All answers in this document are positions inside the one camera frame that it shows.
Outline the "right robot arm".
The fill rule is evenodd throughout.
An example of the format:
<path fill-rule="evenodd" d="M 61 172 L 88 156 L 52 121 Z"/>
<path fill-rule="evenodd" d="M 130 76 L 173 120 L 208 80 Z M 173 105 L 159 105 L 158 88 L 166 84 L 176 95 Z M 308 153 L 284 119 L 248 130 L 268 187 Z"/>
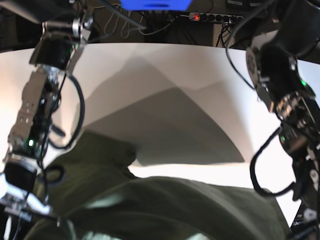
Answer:
<path fill-rule="evenodd" d="M 20 220 L 33 216 L 53 219 L 47 200 L 33 194 L 37 172 L 51 132 L 64 133 L 53 124 L 52 115 L 61 102 L 59 77 L 73 78 L 73 70 L 89 42 L 93 9 L 74 8 L 67 0 L 3 0 L 1 6 L 42 26 L 42 36 L 29 63 L 35 67 L 21 94 L 21 106 L 8 137 L 4 170 L 0 175 L 0 203 L 4 211 Z"/>

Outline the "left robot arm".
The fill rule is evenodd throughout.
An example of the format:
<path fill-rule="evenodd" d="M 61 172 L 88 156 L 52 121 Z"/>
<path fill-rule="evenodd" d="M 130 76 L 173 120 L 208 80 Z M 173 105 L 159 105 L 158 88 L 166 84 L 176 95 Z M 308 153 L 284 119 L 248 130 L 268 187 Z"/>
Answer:
<path fill-rule="evenodd" d="M 298 70 L 298 58 L 320 38 L 320 3 L 317 0 L 265 0 L 233 28 L 235 36 L 261 12 L 276 30 L 252 38 L 246 49 L 247 85 L 256 91 L 280 126 L 269 137 L 279 138 L 292 158 L 295 181 L 279 192 L 263 189 L 257 180 L 258 157 L 269 145 L 266 141 L 252 157 L 249 171 L 254 190 L 262 197 L 280 197 L 293 192 L 306 209 L 303 224 L 290 233 L 289 240 L 317 240 L 320 237 L 320 108 L 316 94 Z"/>

